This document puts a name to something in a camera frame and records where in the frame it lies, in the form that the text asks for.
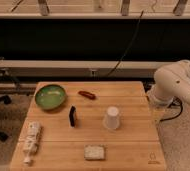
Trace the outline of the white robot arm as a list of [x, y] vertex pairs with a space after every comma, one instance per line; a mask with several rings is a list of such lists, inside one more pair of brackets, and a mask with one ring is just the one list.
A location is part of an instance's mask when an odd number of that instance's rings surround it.
[[190, 105], [190, 60], [181, 60], [158, 68], [155, 84], [147, 92], [155, 108], [168, 107], [175, 97]]

